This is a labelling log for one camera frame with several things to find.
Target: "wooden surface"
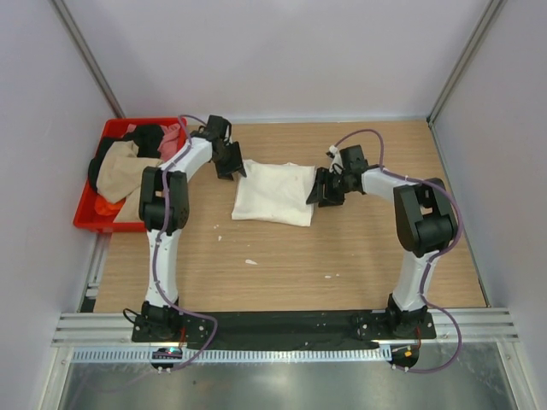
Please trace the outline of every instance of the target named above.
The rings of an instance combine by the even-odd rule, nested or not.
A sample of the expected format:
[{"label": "wooden surface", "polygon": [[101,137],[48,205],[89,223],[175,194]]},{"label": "wooden surface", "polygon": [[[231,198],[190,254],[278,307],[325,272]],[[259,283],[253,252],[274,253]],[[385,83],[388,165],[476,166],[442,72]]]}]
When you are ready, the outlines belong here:
[{"label": "wooden surface", "polygon": [[[385,165],[392,171],[444,178],[424,121],[237,125],[232,135],[244,158],[326,167],[328,147],[363,127],[384,135]],[[346,146],[351,144],[360,144],[369,162],[377,162],[373,134],[354,136]],[[316,209],[309,228],[232,221],[236,185],[217,179],[213,164],[190,181],[190,219],[177,260],[182,306],[197,311],[385,307],[403,258],[390,203],[352,193],[343,207]],[[247,259],[258,265],[245,264]],[[140,311],[148,270],[146,235],[113,234],[95,311]],[[439,261],[429,296],[446,307],[485,305],[465,240]]]}]

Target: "pink cloth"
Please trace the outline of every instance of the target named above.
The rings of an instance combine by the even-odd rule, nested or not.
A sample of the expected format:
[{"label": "pink cloth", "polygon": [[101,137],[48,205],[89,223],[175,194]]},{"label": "pink cloth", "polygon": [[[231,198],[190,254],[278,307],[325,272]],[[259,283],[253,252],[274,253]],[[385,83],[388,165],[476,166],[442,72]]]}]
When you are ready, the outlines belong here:
[{"label": "pink cloth", "polygon": [[180,124],[172,124],[171,126],[162,126],[163,140],[160,143],[160,159],[162,161],[168,161],[177,153],[179,147],[179,136],[180,136]]}]

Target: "white towel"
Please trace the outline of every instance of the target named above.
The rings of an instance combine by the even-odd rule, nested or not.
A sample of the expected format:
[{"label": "white towel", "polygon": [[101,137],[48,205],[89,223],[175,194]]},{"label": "white towel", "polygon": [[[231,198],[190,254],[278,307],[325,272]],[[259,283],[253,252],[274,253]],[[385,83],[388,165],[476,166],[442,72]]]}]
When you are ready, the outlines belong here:
[{"label": "white towel", "polygon": [[309,226],[313,205],[306,205],[315,179],[314,167],[270,165],[244,160],[247,178],[240,177],[233,220],[266,220]]}]

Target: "beige cloth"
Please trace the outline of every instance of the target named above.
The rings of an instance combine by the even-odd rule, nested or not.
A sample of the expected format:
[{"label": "beige cloth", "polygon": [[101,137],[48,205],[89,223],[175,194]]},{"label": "beige cloth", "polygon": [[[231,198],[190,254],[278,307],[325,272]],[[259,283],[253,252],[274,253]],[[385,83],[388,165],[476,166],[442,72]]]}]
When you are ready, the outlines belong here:
[{"label": "beige cloth", "polygon": [[138,200],[143,170],[158,167],[158,158],[138,158],[138,146],[133,141],[113,143],[104,156],[97,178],[97,191],[110,203],[126,198],[115,222],[138,221]]}]

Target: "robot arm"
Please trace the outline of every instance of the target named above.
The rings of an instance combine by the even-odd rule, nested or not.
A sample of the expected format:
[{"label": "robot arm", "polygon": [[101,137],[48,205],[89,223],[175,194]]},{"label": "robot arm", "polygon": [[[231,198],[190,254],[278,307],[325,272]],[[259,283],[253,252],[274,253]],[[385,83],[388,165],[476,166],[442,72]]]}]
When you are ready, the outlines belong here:
[{"label": "robot arm", "polygon": [[[162,336],[169,339],[181,328],[179,312],[168,306],[158,291],[153,274],[154,264],[162,292],[171,303],[178,304],[176,261],[180,233],[190,212],[188,181],[202,165],[210,161],[215,163],[219,179],[233,180],[235,172],[246,176],[239,143],[232,141],[231,134],[232,124],[229,121],[210,115],[207,125],[192,132],[191,140],[187,140],[171,160],[160,167],[147,167],[143,171],[138,214],[148,236],[150,278],[141,314],[135,320],[134,342],[154,341]],[[167,227],[162,231],[166,201],[157,193],[163,191],[162,174],[166,169],[169,215]]]},{"label": "robot arm", "polygon": [[[160,236],[162,245],[157,251],[157,261],[154,261],[154,247],[158,234],[163,225],[165,202],[159,201],[157,207],[153,207],[154,196],[156,195],[156,185],[153,184],[155,179],[165,170],[172,162],[177,160],[177,157],[184,156],[170,168],[168,174],[169,195],[171,196],[170,203],[173,209],[173,225],[169,224],[168,230]],[[194,137],[186,141],[184,147],[168,162],[162,164],[160,168],[148,168],[144,170],[143,185],[141,189],[141,206],[144,223],[146,225],[150,249],[150,276],[148,289],[146,291],[145,300],[151,306],[163,307],[165,301],[160,296],[154,277],[152,275],[153,264],[156,263],[157,278],[160,281],[163,293],[172,303],[177,303],[179,293],[176,284],[176,264],[177,264],[177,249],[179,246],[180,233],[188,220],[188,181],[196,173],[196,171],[213,158],[213,145],[211,142],[203,138]]]},{"label": "robot arm", "polygon": [[[345,194],[358,191],[376,195],[394,204],[397,237],[404,248],[403,265],[397,286],[387,303],[387,318],[394,336],[414,335],[423,323],[427,306],[421,297],[421,280],[429,258],[448,247],[455,237],[457,223],[450,202],[437,190],[392,177],[377,165],[368,165],[361,146],[341,149],[333,157],[329,169],[318,168],[315,185],[307,203],[318,206],[339,206]],[[428,182],[444,188],[440,179]],[[438,258],[431,262],[429,276],[423,286],[427,293]]]}]

